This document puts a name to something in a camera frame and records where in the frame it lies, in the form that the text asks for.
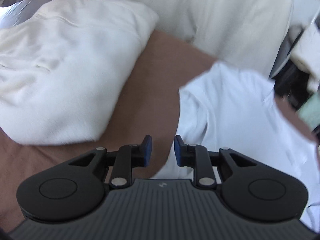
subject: bed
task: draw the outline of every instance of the bed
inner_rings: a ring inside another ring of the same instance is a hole
[[[179,120],[178,88],[208,70],[215,59],[191,45],[154,31],[122,89],[105,133],[97,142],[64,146],[23,146],[0,129],[0,227],[9,232],[24,217],[15,193],[29,176],[86,151],[104,146],[109,151],[153,138],[147,168],[135,168],[134,178],[150,178],[165,164]],[[316,140],[289,105],[277,98],[284,116],[307,138]]]

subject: white towel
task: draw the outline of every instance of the white towel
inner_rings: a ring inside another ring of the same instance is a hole
[[[200,144],[209,151],[227,146],[290,174],[308,189],[307,206],[316,204],[320,196],[316,143],[305,139],[282,116],[274,101],[273,85],[253,71],[215,63],[210,71],[180,88],[176,134],[186,144]],[[153,178],[191,179],[192,171],[177,166],[172,147],[166,164]],[[313,230],[320,223],[316,216],[311,222],[308,212],[301,220]]]
[[[315,24],[304,31],[290,58],[300,70],[320,81],[320,31]]]
[[[119,0],[54,0],[0,30],[0,127],[22,144],[98,140],[158,16]]]

